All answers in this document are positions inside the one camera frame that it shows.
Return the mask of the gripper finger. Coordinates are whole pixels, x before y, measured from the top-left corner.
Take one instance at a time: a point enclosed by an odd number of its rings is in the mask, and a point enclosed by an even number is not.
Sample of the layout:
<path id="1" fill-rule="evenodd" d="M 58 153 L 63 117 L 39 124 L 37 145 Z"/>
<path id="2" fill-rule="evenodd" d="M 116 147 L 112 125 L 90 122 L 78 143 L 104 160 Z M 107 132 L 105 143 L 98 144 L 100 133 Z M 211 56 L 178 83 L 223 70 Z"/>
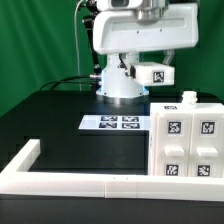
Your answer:
<path id="1" fill-rule="evenodd" d="M 170 65 L 174 56 L 175 56 L 175 50 L 174 49 L 166 50 L 164 52 L 163 64 L 164 65 Z"/>
<path id="2" fill-rule="evenodd" d="M 125 68 L 125 75 L 134 77 L 134 67 L 127 61 L 126 54 L 125 53 L 120 53 L 119 54 L 119 59 L 121 61 L 121 64 Z"/>

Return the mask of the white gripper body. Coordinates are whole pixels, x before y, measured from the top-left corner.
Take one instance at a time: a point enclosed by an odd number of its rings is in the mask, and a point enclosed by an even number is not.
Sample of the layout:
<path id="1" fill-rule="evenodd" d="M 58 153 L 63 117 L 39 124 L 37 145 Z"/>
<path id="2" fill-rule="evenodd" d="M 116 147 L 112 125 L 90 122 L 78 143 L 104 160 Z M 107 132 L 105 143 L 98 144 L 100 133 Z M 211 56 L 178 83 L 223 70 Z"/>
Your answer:
<path id="1" fill-rule="evenodd" d="M 93 46 L 99 54 L 194 47 L 198 5 L 168 2 L 98 2 Z"/>

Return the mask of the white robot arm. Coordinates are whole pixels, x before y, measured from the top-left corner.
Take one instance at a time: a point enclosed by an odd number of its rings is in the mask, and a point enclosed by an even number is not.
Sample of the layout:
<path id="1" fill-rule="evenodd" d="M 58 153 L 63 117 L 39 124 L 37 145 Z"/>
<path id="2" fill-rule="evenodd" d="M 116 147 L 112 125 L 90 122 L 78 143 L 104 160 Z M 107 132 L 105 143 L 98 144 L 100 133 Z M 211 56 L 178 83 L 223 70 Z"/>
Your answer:
<path id="1" fill-rule="evenodd" d="M 198 5 L 169 0 L 96 0 L 93 48 L 107 57 L 100 100 L 146 98 L 148 86 L 170 86 L 174 51 L 197 44 Z"/>

